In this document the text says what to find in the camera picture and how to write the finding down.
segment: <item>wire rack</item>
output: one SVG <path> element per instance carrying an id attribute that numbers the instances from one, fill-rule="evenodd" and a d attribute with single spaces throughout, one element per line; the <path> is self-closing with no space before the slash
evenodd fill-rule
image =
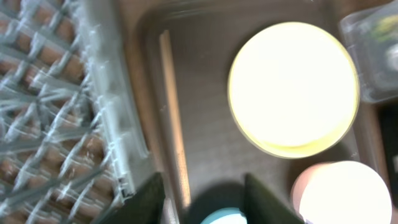
<path id="1" fill-rule="evenodd" d="M 0 1 L 4 223 L 98 222 L 121 205 L 97 97 L 80 61 L 73 4 Z"/>

